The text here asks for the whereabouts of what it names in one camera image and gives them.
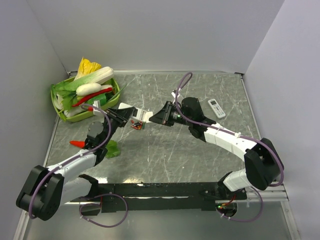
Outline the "red white remote control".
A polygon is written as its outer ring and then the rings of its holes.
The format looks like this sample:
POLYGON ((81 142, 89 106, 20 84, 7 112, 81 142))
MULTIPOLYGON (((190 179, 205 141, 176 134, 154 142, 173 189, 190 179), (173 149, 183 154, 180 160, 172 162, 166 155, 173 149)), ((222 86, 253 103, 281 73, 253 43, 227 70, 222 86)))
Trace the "red white remote control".
MULTIPOLYGON (((119 109, 131 108, 132 106, 126 103, 121 102, 118 106, 119 109)), ((141 121, 143 123, 150 123, 150 118, 154 115, 152 111, 143 110, 141 108, 135 107, 135 110, 132 115, 132 119, 141 121)))

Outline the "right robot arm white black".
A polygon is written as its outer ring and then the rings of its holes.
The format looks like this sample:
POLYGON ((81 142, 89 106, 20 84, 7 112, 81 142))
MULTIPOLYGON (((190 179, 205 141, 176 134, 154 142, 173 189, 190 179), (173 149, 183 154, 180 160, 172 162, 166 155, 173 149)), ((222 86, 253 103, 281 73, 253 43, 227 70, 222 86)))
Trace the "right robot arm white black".
POLYGON ((244 162, 243 169, 229 172, 220 179, 218 193, 223 199, 230 199, 236 191, 246 187, 259 190, 274 187, 276 178, 284 177, 284 165, 269 139, 256 140, 224 128, 204 115, 195 97, 186 97, 181 104, 167 101, 149 121, 168 127, 188 126, 195 138, 221 147, 244 162))

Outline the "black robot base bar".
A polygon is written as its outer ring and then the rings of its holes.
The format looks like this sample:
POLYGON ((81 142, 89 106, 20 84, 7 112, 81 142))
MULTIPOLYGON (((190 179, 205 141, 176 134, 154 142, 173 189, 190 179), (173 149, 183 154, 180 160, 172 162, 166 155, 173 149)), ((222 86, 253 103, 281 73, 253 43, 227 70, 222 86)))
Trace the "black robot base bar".
POLYGON ((103 213, 129 211, 190 210, 215 211, 216 204, 246 200, 244 188, 231 192, 219 182, 97 183, 95 192, 73 202, 101 202, 103 213))

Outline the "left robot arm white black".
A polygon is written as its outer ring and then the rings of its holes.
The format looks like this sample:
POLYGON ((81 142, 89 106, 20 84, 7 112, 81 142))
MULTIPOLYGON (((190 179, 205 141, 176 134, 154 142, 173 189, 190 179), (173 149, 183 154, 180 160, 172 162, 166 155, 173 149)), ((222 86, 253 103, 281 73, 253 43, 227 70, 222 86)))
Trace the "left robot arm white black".
POLYGON ((105 158, 111 137, 117 128, 127 124, 135 112, 133 106, 102 111, 104 121, 96 121, 88 127, 85 145, 79 152, 57 164, 49 167, 37 165, 30 171, 16 206, 28 212, 31 219, 47 221, 60 205, 78 198, 95 200, 99 195, 99 182, 83 171, 105 158))

